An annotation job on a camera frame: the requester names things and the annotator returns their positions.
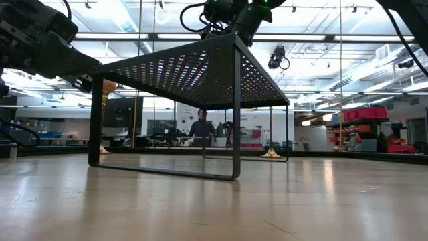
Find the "black perforated metal shelf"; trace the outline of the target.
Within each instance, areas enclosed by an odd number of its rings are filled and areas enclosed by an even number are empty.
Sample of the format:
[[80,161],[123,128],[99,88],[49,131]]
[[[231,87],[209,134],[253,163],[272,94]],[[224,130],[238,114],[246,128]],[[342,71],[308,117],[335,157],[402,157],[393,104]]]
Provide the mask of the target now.
[[241,173],[241,110],[290,101],[236,33],[153,52],[88,71],[92,78],[88,164],[100,163],[103,83],[110,80],[202,111],[232,111],[231,175],[139,167],[139,172],[233,181]]

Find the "black monitor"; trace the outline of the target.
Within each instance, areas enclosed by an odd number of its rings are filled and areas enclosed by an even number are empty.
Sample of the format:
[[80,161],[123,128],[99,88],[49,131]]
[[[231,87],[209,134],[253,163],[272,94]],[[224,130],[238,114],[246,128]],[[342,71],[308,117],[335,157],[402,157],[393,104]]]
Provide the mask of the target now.
[[[138,97],[136,127],[141,127],[143,97]],[[103,127],[132,127],[134,117],[134,98],[109,99],[106,103]]]

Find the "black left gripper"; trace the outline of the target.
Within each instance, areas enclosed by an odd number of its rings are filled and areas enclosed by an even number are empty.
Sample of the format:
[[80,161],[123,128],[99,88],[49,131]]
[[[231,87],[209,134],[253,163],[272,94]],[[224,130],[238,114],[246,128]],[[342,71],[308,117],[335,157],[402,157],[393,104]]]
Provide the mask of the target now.
[[47,27],[51,8],[39,0],[0,0],[0,74],[17,69],[46,78],[62,76],[91,93],[92,77],[81,74],[100,62],[65,42]]

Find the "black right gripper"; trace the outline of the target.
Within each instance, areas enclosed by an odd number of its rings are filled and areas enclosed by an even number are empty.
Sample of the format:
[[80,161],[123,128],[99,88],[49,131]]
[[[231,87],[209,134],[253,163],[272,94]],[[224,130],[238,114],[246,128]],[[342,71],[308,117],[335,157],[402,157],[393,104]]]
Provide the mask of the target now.
[[272,9],[278,7],[278,0],[252,0],[239,10],[230,25],[230,32],[237,35],[246,46],[252,46],[253,37],[263,21],[271,23]]

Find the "black overhead light bar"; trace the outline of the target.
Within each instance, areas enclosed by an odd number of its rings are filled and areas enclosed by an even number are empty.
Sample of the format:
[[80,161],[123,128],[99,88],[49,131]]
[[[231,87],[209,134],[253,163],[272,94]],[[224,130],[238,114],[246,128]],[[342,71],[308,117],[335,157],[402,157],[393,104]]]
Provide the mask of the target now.
[[[198,41],[201,37],[195,33],[78,33],[74,41],[114,41],[131,42],[144,40],[149,42],[190,42]],[[346,43],[346,44],[399,44],[397,35],[334,35],[334,34],[255,34],[253,42],[279,43]]]

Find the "person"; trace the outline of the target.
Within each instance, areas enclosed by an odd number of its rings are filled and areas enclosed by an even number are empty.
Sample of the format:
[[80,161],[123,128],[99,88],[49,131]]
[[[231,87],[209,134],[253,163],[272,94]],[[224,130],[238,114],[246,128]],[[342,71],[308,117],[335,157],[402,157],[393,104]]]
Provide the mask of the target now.
[[189,131],[189,136],[193,137],[192,147],[210,147],[211,140],[216,140],[214,126],[206,119],[207,111],[198,110],[198,120],[196,120]]

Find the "black storage rack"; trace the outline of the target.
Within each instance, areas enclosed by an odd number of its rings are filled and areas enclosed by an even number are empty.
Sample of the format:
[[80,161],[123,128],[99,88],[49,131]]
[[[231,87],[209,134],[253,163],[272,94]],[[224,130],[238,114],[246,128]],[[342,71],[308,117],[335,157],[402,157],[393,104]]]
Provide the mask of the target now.
[[361,118],[326,125],[327,141],[334,152],[386,153],[382,125],[388,118]]

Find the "tall gold candlestick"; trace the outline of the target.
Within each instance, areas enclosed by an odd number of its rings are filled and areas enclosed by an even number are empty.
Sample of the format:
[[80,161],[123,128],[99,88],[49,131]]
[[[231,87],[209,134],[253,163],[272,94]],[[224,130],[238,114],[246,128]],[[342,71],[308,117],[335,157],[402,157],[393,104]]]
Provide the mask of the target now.
[[265,153],[264,155],[262,155],[262,158],[266,158],[266,159],[281,159],[282,156],[278,155],[275,150],[274,150],[274,145],[273,145],[273,113],[272,113],[272,107],[269,108],[270,111],[270,144],[269,144],[269,149],[267,150],[267,153]]
[[[105,109],[106,109],[106,103],[108,102],[108,97],[111,93],[113,93],[116,90],[116,83],[110,80],[103,79],[103,87],[102,87],[102,115],[101,115],[101,129],[103,129],[104,124],[104,115],[105,115]],[[102,144],[102,135],[100,135],[100,154],[101,155],[107,155],[110,154],[108,152],[103,144]]]

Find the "black table frame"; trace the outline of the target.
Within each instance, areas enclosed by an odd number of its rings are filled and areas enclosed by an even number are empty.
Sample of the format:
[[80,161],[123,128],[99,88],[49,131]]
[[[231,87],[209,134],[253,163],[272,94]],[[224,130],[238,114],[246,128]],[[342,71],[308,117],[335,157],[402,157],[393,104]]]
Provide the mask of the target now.
[[[113,153],[125,154],[151,154],[151,155],[201,155],[201,149],[148,149],[148,148],[121,148],[109,147]],[[88,148],[85,146],[40,146],[34,148],[17,148],[19,157],[25,156],[42,156],[42,155],[65,155],[65,154],[82,154],[87,153]],[[417,154],[391,154],[391,153],[369,153],[369,152],[326,152],[326,151],[278,151],[278,154],[285,157],[304,157],[304,158],[347,158],[347,159],[366,159],[372,161],[384,161],[391,163],[405,163],[428,166],[428,155]]]

